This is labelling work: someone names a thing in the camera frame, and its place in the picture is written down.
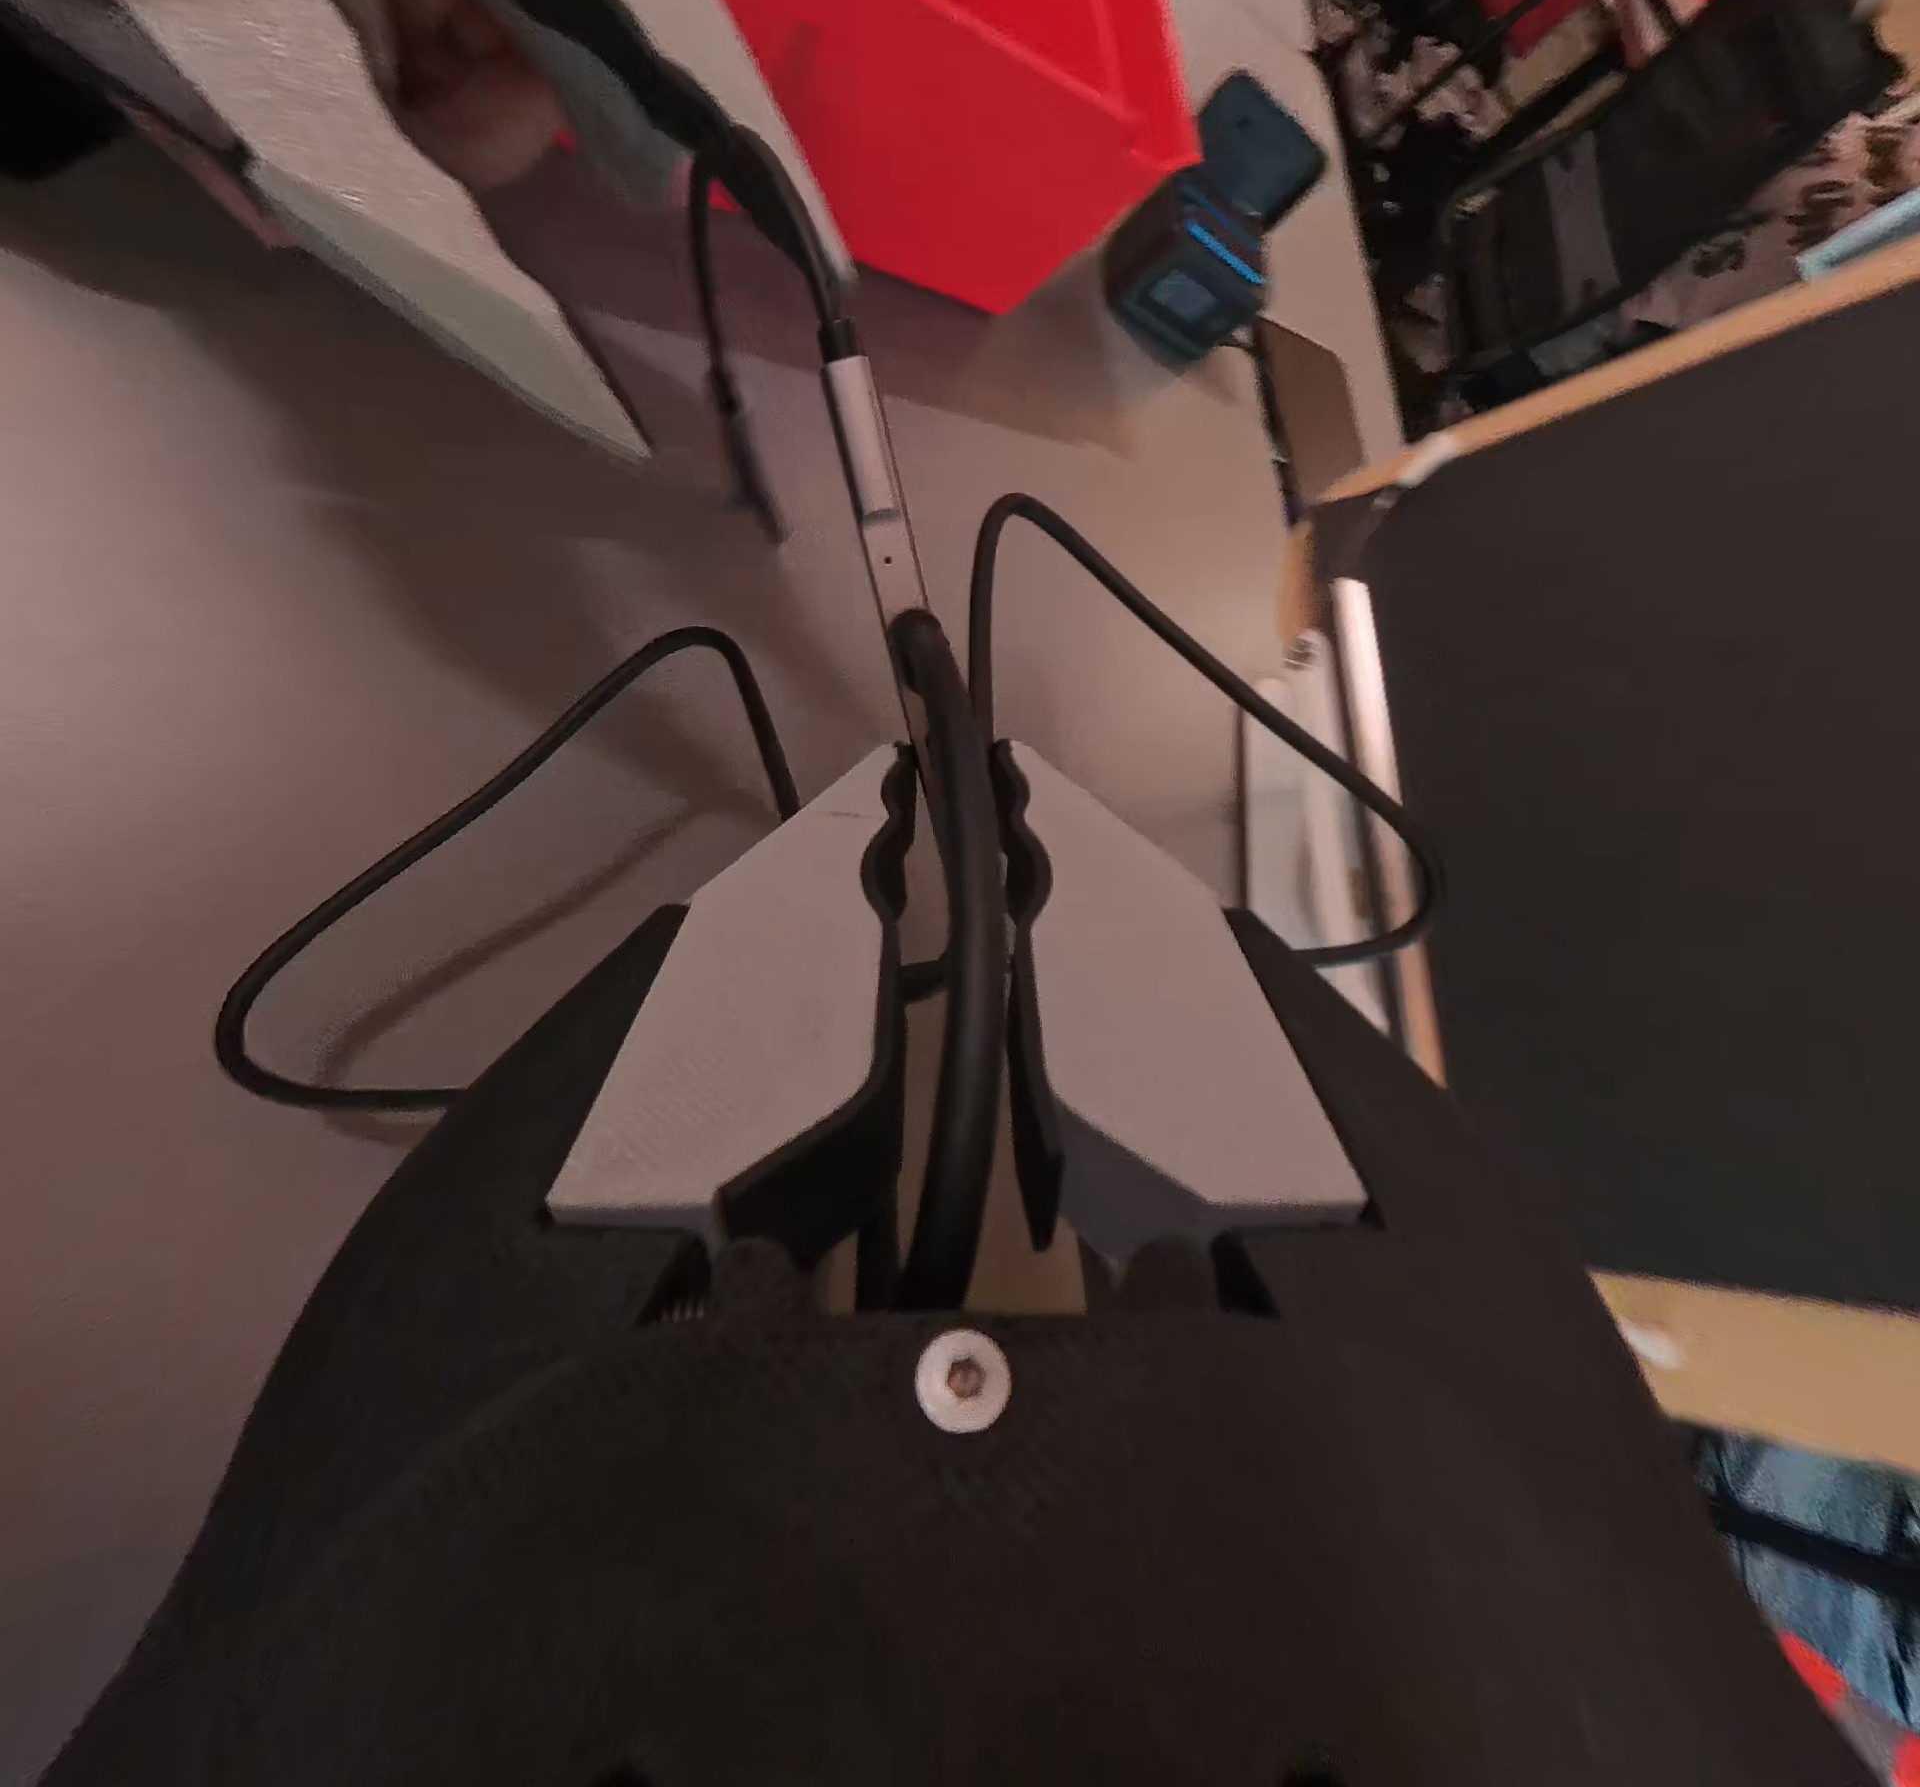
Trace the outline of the person's left hand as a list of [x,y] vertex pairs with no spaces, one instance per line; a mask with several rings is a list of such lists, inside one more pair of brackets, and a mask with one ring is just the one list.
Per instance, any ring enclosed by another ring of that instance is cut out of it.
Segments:
[[419,152],[467,191],[521,179],[553,147],[549,83],[482,0],[388,0],[390,100]]

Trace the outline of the black office chair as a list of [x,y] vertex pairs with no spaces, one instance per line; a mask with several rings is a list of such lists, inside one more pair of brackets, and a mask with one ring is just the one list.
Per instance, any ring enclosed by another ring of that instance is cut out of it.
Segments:
[[1590,114],[1448,206],[1450,374],[1642,293],[1900,73],[1852,0],[1723,0]]

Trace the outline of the grey usb hub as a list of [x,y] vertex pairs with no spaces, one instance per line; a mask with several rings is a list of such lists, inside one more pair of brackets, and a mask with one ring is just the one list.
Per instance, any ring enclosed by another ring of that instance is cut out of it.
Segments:
[[692,287],[705,345],[705,389],[721,427],[736,493],[767,531],[782,524],[757,456],[730,358],[717,300],[711,249],[711,195],[723,191],[801,275],[815,318],[821,387],[842,481],[861,545],[875,608],[896,685],[905,735],[926,760],[926,714],[905,664],[903,622],[926,614],[926,591],[907,520],[890,429],[871,364],[846,308],[842,283],[826,262],[821,233],[790,185],[778,158],[755,133],[728,123],[690,160],[686,185],[686,245]]

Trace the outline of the black charging case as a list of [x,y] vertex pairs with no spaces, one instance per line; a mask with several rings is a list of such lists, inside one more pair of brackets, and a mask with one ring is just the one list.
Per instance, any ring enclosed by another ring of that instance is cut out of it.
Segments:
[[1165,364],[1194,364],[1254,322],[1267,237],[1321,183],[1327,152],[1250,72],[1229,72],[1196,118],[1200,158],[1175,170],[1105,241],[1107,312]]

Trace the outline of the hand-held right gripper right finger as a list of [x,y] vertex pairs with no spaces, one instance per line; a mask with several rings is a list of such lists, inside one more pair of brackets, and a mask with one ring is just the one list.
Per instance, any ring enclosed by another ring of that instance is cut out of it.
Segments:
[[1217,897],[1032,749],[998,741],[990,770],[1030,1245],[1355,1224],[1365,1187]]

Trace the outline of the red plastic bin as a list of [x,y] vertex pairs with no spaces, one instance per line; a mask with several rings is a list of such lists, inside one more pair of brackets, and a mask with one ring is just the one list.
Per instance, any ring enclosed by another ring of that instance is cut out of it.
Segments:
[[1005,314],[1198,160],[1167,0],[724,0],[855,264]]

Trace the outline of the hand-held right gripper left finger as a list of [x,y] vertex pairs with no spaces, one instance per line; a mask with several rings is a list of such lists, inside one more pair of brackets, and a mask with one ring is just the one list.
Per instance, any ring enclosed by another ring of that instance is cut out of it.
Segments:
[[869,752],[701,885],[559,1174],[555,1224],[817,1266],[900,1170],[909,749]]

